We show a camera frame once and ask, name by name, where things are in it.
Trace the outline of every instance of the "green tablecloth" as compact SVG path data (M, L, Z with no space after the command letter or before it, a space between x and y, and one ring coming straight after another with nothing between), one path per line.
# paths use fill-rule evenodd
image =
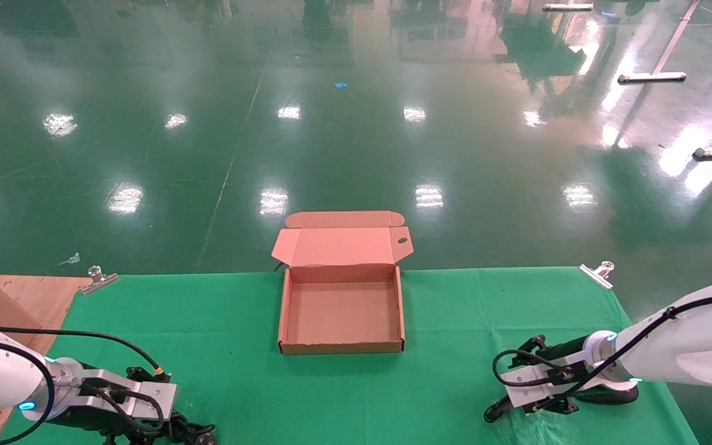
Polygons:
M503 388L491 361L529 337L550 344L628 319L613 293L578 268L404 271L406 351L283 357L276 345L281 273L122 276L77 295L66 329L123 336L179 384L176 408L215 423L221 443L576 445L697 443L663 383L636 403L579 403L570 416L516 411L487 425ZM60 337L52 357L118 373L149 367L108 341ZM28 423L12 416L2 437ZM23 445L97 444L95 433L45 425Z

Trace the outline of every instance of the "floor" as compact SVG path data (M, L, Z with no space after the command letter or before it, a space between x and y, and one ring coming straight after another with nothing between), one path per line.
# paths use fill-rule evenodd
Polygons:
M286 215L391 209L408 269L611 260L633 319L712 284L712 2L652 87L687 0L543 3L0 0L0 273L269 271Z

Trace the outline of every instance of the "box flap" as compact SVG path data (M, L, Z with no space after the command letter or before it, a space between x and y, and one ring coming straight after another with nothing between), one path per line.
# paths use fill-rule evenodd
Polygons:
M392 256L395 263L413 253L408 227L392 227L389 229L389 236L392 239Z
M300 211L285 220L291 229L399 227L404 223L403 215L393 211Z
M285 263L286 265L293 264L293 256L296 251L296 245L299 244L299 236L302 231L299 229L282 229L279 231L279 237L274 244L274 251L271 256Z
M299 231L290 267L395 264L388 227L285 230Z

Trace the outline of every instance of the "plywood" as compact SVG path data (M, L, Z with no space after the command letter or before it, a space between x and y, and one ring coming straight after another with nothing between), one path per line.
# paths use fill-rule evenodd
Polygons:
M0 288L30 313L45 329L59 329L79 288L90 284L90 278L59 276L0 275ZM29 347L46 354L54 336L37 335ZM0 432L12 409L0 409Z

